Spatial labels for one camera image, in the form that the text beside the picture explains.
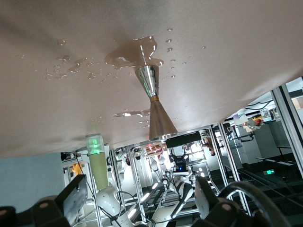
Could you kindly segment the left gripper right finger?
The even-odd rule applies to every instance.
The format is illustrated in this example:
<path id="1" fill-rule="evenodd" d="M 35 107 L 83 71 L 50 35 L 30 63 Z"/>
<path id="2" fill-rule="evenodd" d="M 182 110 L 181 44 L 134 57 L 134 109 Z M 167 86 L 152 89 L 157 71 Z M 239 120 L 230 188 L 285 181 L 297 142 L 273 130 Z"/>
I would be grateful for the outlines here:
<path id="1" fill-rule="evenodd" d="M 194 227 L 270 227 L 271 222 L 264 213 L 258 211 L 248 216 L 236 202 L 217 197 L 204 177 L 197 177 L 195 203 L 200 218 Z"/>

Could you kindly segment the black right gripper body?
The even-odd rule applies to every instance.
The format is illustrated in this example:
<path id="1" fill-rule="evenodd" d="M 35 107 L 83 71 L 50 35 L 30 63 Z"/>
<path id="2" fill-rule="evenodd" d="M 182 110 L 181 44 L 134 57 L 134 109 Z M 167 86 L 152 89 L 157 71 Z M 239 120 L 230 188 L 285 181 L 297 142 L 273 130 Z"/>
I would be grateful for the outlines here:
<path id="1" fill-rule="evenodd" d="M 183 160 L 183 159 L 175 160 L 175 161 L 173 161 L 173 163 L 174 163 L 174 167 L 173 167 L 173 171 L 172 171 L 173 175 L 188 175 L 189 174 L 185 160 Z"/>

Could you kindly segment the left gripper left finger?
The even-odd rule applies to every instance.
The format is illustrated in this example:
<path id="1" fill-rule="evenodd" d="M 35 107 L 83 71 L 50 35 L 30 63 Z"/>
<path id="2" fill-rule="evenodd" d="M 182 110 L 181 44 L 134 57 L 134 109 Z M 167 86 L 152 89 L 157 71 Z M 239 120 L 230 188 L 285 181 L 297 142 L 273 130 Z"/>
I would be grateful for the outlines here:
<path id="1" fill-rule="evenodd" d="M 41 199 L 31 208 L 16 213 L 12 206 L 0 208 L 2 227 L 69 227 L 88 197 L 86 175 L 77 175 L 53 199 Z"/>

